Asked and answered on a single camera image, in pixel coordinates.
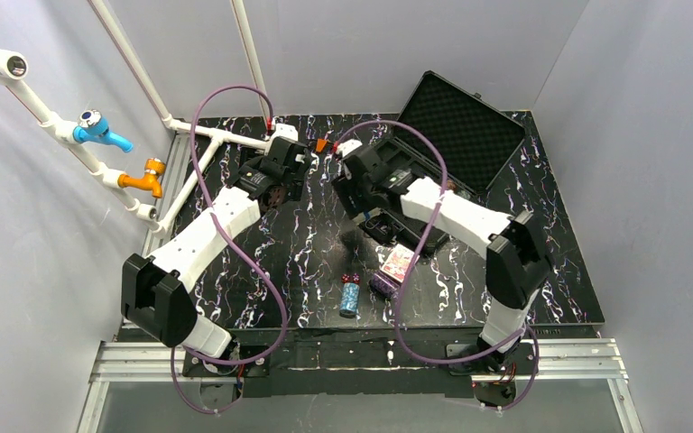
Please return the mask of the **purple poker chip stack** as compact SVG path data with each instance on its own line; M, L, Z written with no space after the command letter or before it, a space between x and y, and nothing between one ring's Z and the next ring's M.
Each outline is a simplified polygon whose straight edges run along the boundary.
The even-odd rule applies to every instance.
M398 282L383 272L374 273L368 285L372 291L388 300L395 299L399 289Z

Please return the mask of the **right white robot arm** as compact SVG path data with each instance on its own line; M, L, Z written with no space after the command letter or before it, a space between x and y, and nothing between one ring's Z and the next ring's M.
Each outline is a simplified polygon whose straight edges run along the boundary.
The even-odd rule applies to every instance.
M425 245L429 232L438 229L485 260L491 304L484 327L475 352L449 364L500 368L518 347L531 305L552 271L540 219L530 211L511 216L459 196L448 188L445 169L417 161L404 149L349 140L335 154L342 169L332 185L355 222L379 213L418 220L422 231L419 240L407 243L411 249Z

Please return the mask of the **black poker set case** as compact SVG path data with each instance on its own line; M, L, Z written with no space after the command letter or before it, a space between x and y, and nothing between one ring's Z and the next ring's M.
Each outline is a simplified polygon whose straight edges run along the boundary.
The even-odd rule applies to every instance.
M483 102L478 94L464 89L440 74L428 70L401 111L397 122L406 124L430 140L443 157L448 180L463 198L484 195L495 178L520 149L526 137L524 127ZM414 134L389 126L389 138L369 144L393 167L413 174L427 175L440 181L440 169L433 153ZM409 218L399 211L385 210L358 227L379 244L399 242L414 249L425 222ZM434 254L449 236L432 228L422 255Z

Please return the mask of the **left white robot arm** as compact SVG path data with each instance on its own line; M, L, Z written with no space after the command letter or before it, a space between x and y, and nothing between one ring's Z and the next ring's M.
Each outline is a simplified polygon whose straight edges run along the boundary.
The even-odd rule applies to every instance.
M232 364L232 334L201 316L190 293L199 276L269 210L301 197L311 165L308 147L277 136L265 154L244 162L210 207L148 256L123 264L121 312L167 347L181 345L205 359Z

